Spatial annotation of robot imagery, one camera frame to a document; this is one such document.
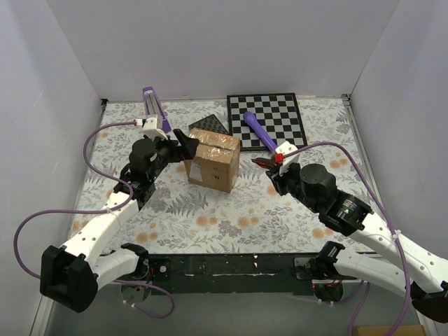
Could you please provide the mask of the brown cardboard express box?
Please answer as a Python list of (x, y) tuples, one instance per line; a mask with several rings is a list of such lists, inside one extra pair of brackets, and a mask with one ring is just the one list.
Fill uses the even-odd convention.
[(240, 140), (226, 134), (194, 128), (190, 138), (198, 139), (195, 157), (184, 162), (188, 181), (230, 193), (239, 174)]

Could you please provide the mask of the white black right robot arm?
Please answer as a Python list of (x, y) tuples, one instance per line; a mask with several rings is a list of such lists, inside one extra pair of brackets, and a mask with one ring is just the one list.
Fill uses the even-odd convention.
[(356, 257), (342, 248), (330, 248), (316, 263), (325, 278), (338, 273), (361, 277), (401, 296), (410, 292), (412, 306), (424, 316), (447, 322), (447, 260), (420, 247), (406, 236), (391, 233), (386, 221), (372, 208), (339, 190), (336, 178), (321, 164), (287, 168), (273, 160), (257, 157), (280, 195), (291, 195), (327, 228), (362, 243), (384, 258)]

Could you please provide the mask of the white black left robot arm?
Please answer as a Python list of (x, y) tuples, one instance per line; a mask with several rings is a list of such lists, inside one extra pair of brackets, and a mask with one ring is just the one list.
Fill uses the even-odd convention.
[(129, 162), (99, 215), (60, 247), (49, 246), (43, 252), (41, 294), (80, 313), (112, 281), (148, 278), (151, 266), (145, 248), (126, 243), (108, 255), (102, 252), (152, 197), (163, 169), (170, 163), (195, 157), (199, 140), (180, 129), (175, 129), (174, 135), (174, 140), (168, 136), (145, 136), (134, 142)]

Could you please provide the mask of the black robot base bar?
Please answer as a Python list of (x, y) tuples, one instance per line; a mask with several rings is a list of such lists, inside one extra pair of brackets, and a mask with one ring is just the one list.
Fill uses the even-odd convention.
[(313, 280), (337, 277), (325, 273), (318, 253), (139, 254), (140, 261), (123, 281), (143, 282), (171, 294), (292, 293), (311, 295)]

